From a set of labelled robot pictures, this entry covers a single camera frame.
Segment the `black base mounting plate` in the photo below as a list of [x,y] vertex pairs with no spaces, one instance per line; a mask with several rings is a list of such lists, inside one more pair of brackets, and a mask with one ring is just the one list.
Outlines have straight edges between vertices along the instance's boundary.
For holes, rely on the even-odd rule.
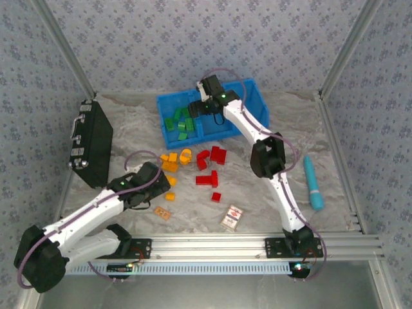
[[151,256],[152,239],[132,238],[121,241],[117,250],[110,254],[98,257],[99,259],[149,259]]
[[323,258],[324,252],[319,238],[293,243],[288,238],[266,238],[267,258]]

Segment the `small circuit board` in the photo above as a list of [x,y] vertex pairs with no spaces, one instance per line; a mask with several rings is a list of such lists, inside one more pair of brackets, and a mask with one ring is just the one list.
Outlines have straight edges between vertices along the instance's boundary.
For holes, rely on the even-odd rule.
[[133,264],[108,264],[107,273],[130,273],[133,271]]
[[294,279],[306,279],[310,275],[312,265],[309,262],[289,262],[291,274]]

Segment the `large red lego brick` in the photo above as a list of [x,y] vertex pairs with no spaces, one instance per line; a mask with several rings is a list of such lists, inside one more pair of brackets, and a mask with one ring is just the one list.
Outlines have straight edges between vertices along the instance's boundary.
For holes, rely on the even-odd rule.
[[212,146],[210,160],[219,165],[224,165],[226,162],[227,151],[218,146]]

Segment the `blue three-compartment bin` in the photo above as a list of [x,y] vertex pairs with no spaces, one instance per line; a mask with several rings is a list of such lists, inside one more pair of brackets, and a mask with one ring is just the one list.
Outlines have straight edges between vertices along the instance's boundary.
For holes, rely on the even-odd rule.
[[[247,91],[245,107],[261,124],[269,127],[269,110],[255,80],[245,79],[243,82]],[[178,124],[185,120],[184,115],[179,120],[173,121],[173,130],[168,130],[166,120],[169,118],[172,120],[177,109],[187,108],[191,102],[199,99],[200,94],[195,89],[157,96],[156,105],[166,149],[191,147],[196,144],[222,140],[240,134],[236,126],[228,120],[222,123],[220,116],[213,117],[211,115],[202,115],[195,118],[193,120],[194,130],[186,132],[187,138],[183,140],[179,139],[182,132],[178,130]]]

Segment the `aluminium mounting rail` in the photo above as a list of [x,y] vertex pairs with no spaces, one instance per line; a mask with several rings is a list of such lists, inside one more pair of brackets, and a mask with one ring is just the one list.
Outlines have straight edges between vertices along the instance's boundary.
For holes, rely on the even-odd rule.
[[[267,258],[266,238],[282,238],[280,234],[192,234],[154,235],[137,238],[152,239],[151,256],[142,261],[257,261],[278,259],[294,261],[302,258]],[[384,259],[378,236],[362,233],[326,233],[320,238],[324,257],[308,257],[321,261],[361,261]],[[56,236],[56,245],[62,257],[71,265],[93,261],[114,253],[120,245],[118,237],[110,231],[70,241]]]

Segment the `aluminium frame post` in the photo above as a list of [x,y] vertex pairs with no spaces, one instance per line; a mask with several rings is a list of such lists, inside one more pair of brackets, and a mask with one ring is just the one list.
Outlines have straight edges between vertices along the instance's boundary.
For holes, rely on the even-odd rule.
[[366,33],[378,9],[384,0],[365,0],[357,18],[355,19],[350,32],[343,42],[332,67],[330,68],[323,85],[319,89],[319,96],[321,100],[326,100],[339,77],[343,73],[356,47]]
[[79,83],[79,86],[88,98],[94,98],[95,91],[93,86],[91,85],[86,72],[83,70],[46,0],[30,0],[30,2],[37,11],[39,17],[42,19],[44,26],[49,31],[61,55]]

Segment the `aluminium side rail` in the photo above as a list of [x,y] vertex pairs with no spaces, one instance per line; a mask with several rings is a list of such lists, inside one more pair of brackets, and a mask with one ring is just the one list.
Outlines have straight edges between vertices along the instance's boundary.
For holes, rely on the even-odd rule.
[[77,175],[72,170],[69,170],[51,223],[59,222],[78,208],[76,202],[76,184]]
[[346,203],[348,204],[351,213],[353,213],[358,220],[357,223],[352,223],[353,229],[363,234],[368,234],[369,231],[362,213],[362,207],[357,198],[357,194],[350,177],[350,172],[346,165],[345,157],[339,143],[339,137],[333,125],[332,115],[328,109],[325,99],[323,98],[322,91],[319,90],[317,95],[319,97],[319,108],[323,119],[323,124],[332,149],[333,160],[335,162],[335,167],[341,182]]

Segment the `light blue cylindrical tube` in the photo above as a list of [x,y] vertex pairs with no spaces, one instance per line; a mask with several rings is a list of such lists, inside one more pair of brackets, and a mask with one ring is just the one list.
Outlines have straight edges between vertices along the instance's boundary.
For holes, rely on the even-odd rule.
[[321,211],[324,209],[324,200],[319,190],[313,162],[308,155],[303,158],[303,165],[309,190],[310,204],[313,210]]

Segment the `aluminium lower frame rail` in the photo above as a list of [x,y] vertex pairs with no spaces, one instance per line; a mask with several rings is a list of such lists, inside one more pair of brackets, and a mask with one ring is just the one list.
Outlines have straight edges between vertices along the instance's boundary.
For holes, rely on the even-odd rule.
[[402,309],[387,262],[375,259],[369,266],[382,309]]
[[23,289],[19,293],[16,309],[37,309],[42,294],[34,289]]

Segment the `red and white card box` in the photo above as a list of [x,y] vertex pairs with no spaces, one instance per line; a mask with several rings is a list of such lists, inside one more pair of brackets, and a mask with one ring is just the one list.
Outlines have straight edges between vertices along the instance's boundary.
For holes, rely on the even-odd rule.
[[233,204],[230,204],[221,220],[220,225],[227,230],[235,232],[243,215],[244,210]]

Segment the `red T-shaped lego piece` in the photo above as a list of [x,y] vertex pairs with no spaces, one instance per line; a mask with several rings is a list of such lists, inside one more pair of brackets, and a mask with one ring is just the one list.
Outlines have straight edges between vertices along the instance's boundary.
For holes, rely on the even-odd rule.
[[195,178],[196,185],[210,185],[213,188],[218,187],[218,172],[212,170],[210,175],[200,175]]

